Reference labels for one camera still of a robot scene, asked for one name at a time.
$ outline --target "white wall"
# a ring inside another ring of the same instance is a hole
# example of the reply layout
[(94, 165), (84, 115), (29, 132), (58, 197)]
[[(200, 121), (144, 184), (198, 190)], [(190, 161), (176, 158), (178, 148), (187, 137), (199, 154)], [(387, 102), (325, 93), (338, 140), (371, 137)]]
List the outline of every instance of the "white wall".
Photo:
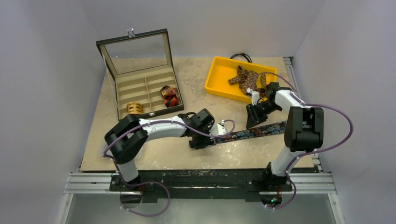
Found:
[(100, 39), (167, 28), (173, 56), (292, 56), (325, 0), (82, 0)]
[[(334, 175), (347, 223), (396, 220), (396, 1), (328, 0), (293, 60), (307, 102), (347, 112), (352, 138), (321, 159)], [(327, 112), (325, 144), (348, 125)]]
[(0, 3), (0, 219), (53, 224), (103, 80), (78, 0)]

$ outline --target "work surface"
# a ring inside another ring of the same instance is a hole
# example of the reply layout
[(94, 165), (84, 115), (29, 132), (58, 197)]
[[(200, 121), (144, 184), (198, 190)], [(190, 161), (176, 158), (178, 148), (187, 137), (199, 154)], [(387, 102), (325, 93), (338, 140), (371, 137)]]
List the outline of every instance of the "work surface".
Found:
[[(278, 69), (278, 74), (288, 79), (281, 57), (252, 58), (256, 64)], [(173, 58), (175, 74), (183, 97), (183, 112), (199, 112), (206, 108), (216, 122), (233, 119), (236, 131), (244, 130), (247, 121), (246, 103), (207, 94), (204, 88), (213, 58)], [(281, 86), (286, 83), (278, 79)], [(118, 123), (114, 90), (106, 75), (88, 141), (85, 148), (81, 171), (112, 171), (115, 166), (102, 153), (107, 146), (104, 135)], [(171, 113), (153, 119), (169, 118), (179, 113)], [(287, 115), (275, 111), (266, 122), (272, 124), (287, 119)], [(147, 142), (136, 158), (138, 169), (214, 169), (214, 168), (264, 168), (273, 161), (284, 146), (283, 134), (217, 144), (201, 150), (189, 148), (189, 138), (163, 138)], [(313, 167), (309, 156), (303, 157), (296, 167)]]

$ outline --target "patterned strap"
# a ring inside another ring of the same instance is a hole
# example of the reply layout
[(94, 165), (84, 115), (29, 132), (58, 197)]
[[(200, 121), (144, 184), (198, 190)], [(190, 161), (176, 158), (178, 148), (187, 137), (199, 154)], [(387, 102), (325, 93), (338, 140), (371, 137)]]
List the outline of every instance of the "patterned strap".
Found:
[(244, 73), (244, 70), (242, 69), (242, 67), (238, 66), (238, 69), (237, 69), (236, 73), (237, 73), (236, 77), (228, 80), (228, 82), (231, 85), (235, 84), (235, 83), (238, 83), (238, 82), (241, 84), (241, 83), (243, 83), (246, 80), (246, 74)]
[(226, 143), (226, 142), (242, 140), (242, 139), (251, 139), (251, 138), (264, 137), (274, 134), (281, 134), (285, 132), (285, 129), (286, 129), (286, 121), (281, 121), (270, 125), (264, 125), (243, 131), (233, 132), (224, 138), (216, 139), (216, 142)]

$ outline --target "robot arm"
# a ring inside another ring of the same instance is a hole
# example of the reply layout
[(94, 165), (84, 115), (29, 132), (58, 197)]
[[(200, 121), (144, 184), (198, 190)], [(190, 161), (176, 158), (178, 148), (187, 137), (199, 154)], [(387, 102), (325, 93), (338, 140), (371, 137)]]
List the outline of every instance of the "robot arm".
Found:
[(105, 135), (105, 141), (110, 145), (127, 131), (133, 128), (135, 130), (132, 131), (131, 136), (125, 136), (117, 141), (107, 153), (114, 158), (124, 179), (129, 182), (138, 176), (134, 158), (147, 141), (165, 137), (192, 137), (189, 143), (194, 149), (216, 144), (215, 139), (195, 133), (186, 126), (210, 135), (227, 133), (224, 122), (215, 124), (213, 116), (207, 109), (161, 120), (139, 119), (129, 114)]
[(320, 107), (305, 106), (290, 88), (279, 87), (278, 83), (266, 86), (266, 101), (246, 106), (248, 119), (247, 127), (251, 128), (264, 122), (267, 115), (274, 110), (288, 114), (287, 126), (284, 134), (285, 147), (278, 157), (270, 162), (266, 179), (271, 177), (286, 177), (289, 171), (298, 162), (299, 155), (312, 152), (320, 148), (323, 143), (323, 109)]

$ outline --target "yellow tray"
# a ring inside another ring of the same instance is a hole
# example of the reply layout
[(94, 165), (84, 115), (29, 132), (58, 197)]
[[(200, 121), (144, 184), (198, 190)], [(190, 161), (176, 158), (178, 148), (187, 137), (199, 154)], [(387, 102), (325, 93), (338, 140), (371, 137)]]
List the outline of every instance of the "yellow tray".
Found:
[[(239, 65), (243, 69), (253, 70), (257, 73), (265, 71), (273, 73), (278, 72), (276, 68), (216, 56), (213, 59), (208, 78), (205, 82), (206, 91), (213, 95), (251, 103), (251, 99), (243, 95), (242, 90), (238, 87), (238, 83), (230, 85), (228, 82), (229, 79), (234, 78), (237, 75), (236, 71)], [(276, 82), (276, 76), (274, 75), (266, 74), (265, 77), (267, 79), (267, 83)], [(257, 87), (264, 87), (261, 85), (259, 78), (256, 83)]]

